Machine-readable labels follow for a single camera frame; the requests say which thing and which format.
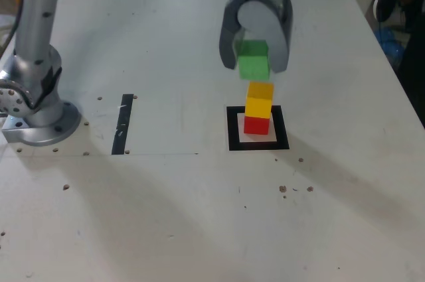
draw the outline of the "green cube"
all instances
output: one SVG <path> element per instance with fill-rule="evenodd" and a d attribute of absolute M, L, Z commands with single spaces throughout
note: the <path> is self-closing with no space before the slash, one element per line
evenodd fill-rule
<path fill-rule="evenodd" d="M 266 41 L 243 41 L 238 55 L 239 76 L 243 80 L 266 81 L 270 77 Z"/>

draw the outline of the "metal base plate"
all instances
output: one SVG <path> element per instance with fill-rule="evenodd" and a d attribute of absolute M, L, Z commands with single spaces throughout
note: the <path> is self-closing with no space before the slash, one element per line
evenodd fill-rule
<path fill-rule="evenodd" d="M 9 116 L 1 130 L 7 142 L 40 147 L 66 139 L 77 129 L 81 115 L 72 103 L 63 103 L 62 117 L 56 123 L 45 127 L 30 127 L 23 119 Z"/>

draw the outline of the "stacked cubes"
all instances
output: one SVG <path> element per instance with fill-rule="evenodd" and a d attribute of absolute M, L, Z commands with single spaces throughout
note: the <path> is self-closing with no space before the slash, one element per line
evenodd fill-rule
<path fill-rule="evenodd" d="M 273 84 L 250 82 L 245 105 L 245 134 L 268 134 L 272 112 L 272 99 Z"/>
<path fill-rule="evenodd" d="M 270 77 L 268 47 L 264 41 L 244 41 L 238 55 L 240 78 L 266 81 Z M 272 111 L 273 84 L 250 82 L 246 96 L 244 133 L 267 135 Z"/>

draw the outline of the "black tape strip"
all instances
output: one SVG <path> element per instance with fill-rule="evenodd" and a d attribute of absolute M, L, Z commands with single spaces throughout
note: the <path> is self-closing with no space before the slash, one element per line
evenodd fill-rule
<path fill-rule="evenodd" d="M 275 151 L 289 149 L 288 136 L 284 123 L 284 116 L 280 106 L 272 106 L 274 131 L 276 141 L 241 143 L 239 139 L 238 113 L 245 113 L 244 106 L 227 107 L 227 129 L 229 151 Z"/>
<path fill-rule="evenodd" d="M 130 124 L 131 106 L 133 94 L 124 94 L 121 100 L 120 114 L 118 115 L 117 131 L 115 132 L 114 144 L 111 155 L 123 155 L 126 149 L 127 132 Z"/>

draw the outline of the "white table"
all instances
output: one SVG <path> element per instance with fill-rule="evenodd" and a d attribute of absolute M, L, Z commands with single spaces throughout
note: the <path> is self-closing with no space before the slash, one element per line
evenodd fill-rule
<path fill-rule="evenodd" d="M 247 82 L 218 54 L 226 0 L 59 0 L 60 95 L 90 125 L 2 140 L 0 281 L 423 281 L 419 119 L 355 0 L 292 3 L 291 149 L 229 152 Z"/>

